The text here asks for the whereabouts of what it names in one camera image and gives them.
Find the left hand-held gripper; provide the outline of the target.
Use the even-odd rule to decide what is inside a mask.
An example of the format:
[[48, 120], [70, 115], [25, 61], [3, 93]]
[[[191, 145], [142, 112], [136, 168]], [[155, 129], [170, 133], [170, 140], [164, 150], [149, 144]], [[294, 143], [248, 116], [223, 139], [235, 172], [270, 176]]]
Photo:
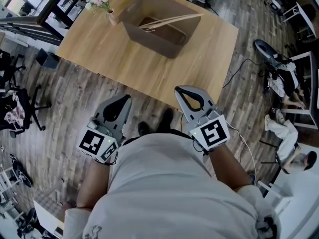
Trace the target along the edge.
[[118, 94], [103, 101], [95, 112], [95, 118], [80, 131], [77, 148], [86, 156], [101, 164], [115, 164], [118, 150], [126, 139], [122, 127], [127, 122], [132, 97]]

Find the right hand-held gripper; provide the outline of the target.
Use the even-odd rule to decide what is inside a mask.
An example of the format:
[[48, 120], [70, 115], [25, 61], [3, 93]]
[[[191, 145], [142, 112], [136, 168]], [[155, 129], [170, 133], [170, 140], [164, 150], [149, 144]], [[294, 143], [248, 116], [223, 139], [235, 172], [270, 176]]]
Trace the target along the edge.
[[187, 131], [205, 150], [211, 151], [230, 139], [224, 115], [218, 113], [205, 90], [182, 85], [175, 87], [174, 94], [186, 118]]

